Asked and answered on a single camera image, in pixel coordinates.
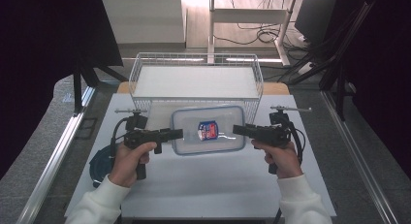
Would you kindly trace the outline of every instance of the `white wire basket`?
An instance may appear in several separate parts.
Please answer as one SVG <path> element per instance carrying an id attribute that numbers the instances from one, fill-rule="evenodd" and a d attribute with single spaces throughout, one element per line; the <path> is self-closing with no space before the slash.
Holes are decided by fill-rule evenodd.
<path id="1" fill-rule="evenodd" d="M 150 118 L 154 105 L 163 107 L 156 109 L 155 116 L 170 119 L 167 115 L 180 107 L 230 104 L 242 106 L 245 121 L 253 123 L 263 87 L 255 54 L 142 52 L 129 79 L 136 109 Z M 159 113 L 164 107 L 168 107 L 166 116 Z"/>

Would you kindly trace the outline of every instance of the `human hand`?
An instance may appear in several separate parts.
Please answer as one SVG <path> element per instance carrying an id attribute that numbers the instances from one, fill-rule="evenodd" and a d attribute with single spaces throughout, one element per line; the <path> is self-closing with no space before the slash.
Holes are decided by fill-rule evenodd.
<path id="1" fill-rule="evenodd" d="M 286 148 L 273 147 L 256 140 L 251 143 L 256 148 L 263 149 L 266 152 L 266 162 L 275 163 L 278 167 L 278 178 L 296 177 L 302 175 L 299 159 L 297 158 L 296 149 L 293 142 L 288 142 Z"/>
<path id="2" fill-rule="evenodd" d="M 146 143 L 130 149 L 121 143 L 115 155 L 114 167 L 109 174 L 109 180 L 122 187 L 131 187 L 137 179 L 136 168 L 139 161 L 141 164 L 148 163 L 148 151 L 155 147 L 157 143 Z"/>

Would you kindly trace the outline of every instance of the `white table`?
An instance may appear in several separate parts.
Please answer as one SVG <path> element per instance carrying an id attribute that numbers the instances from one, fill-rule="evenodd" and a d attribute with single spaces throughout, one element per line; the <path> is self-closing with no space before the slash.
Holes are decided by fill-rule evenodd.
<path id="1" fill-rule="evenodd" d="M 269 125 L 269 113 L 273 112 L 269 107 L 277 105 L 296 107 L 291 95 L 264 95 L 254 123 Z M 114 111 L 132 108 L 129 94 L 112 96 L 66 216 L 84 192 L 94 190 L 88 162 L 99 149 L 109 144 L 115 124 L 130 115 Z M 296 128 L 305 134 L 300 114 L 287 113 Z M 120 127 L 117 136 L 124 132 L 124 127 Z M 335 216 L 311 145 L 308 138 L 306 140 L 303 171 L 313 189 L 321 194 L 327 211 Z M 136 219 L 272 219 L 278 210 L 280 194 L 276 176 L 269 174 L 264 156 L 264 152 L 254 149 L 249 141 L 240 151 L 197 156 L 178 156 L 170 144 L 163 144 L 162 154 L 150 154 L 147 178 L 137 182 L 124 200 L 122 216 Z"/>

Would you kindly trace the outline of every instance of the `aluminum rail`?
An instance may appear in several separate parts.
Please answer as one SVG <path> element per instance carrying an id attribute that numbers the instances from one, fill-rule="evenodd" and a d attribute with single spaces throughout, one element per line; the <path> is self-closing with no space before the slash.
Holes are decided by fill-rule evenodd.
<path id="1" fill-rule="evenodd" d="M 338 132 L 340 133 L 343 141 L 345 142 L 347 149 L 350 152 L 351 157 L 354 161 L 354 164 L 356 165 L 360 173 L 360 176 L 363 179 L 365 187 L 368 190 L 369 195 L 371 196 L 375 206 L 377 207 L 378 212 L 381 215 L 381 218 L 383 219 L 384 223 L 398 223 L 393 212 L 393 209 L 391 208 L 391 205 L 384 194 L 384 191 L 382 190 L 381 186 L 372 174 L 371 169 L 366 164 L 365 159 L 359 147 L 357 146 L 356 141 L 351 135 L 350 130 L 348 129 L 345 122 L 339 119 L 338 114 L 333 108 L 335 107 L 335 103 L 333 101 L 331 93 L 329 91 L 322 91 L 321 94 L 327 103 L 327 108 L 329 109 L 332 115 L 332 119 L 336 124 Z"/>
<path id="2" fill-rule="evenodd" d="M 55 147 L 48 163 L 40 176 L 39 181 L 36 184 L 30 198 L 28 199 L 17 223 L 33 223 L 36 219 L 37 214 L 42 207 L 43 201 L 47 195 L 51 184 L 57 175 L 58 169 L 64 160 L 64 156 L 69 149 L 70 143 L 72 142 L 76 131 L 79 129 L 79 125 L 84 117 L 84 113 L 91 101 L 95 92 L 95 88 L 87 87 L 82 95 L 82 109 L 79 114 L 72 116 L 69 123 L 66 126 L 60 140 Z"/>

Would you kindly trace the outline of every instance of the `container lid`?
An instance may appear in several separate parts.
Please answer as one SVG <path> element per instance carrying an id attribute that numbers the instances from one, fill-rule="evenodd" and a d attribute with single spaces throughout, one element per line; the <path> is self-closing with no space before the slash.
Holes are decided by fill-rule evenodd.
<path id="1" fill-rule="evenodd" d="M 183 138 L 173 141 L 174 152 L 178 155 L 196 155 L 243 149 L 245 138 L 233 134 L 233 125 L 244 125 L 241 106 L 177 110 L 172 114 L 172 128 L 182 129 Z"/>

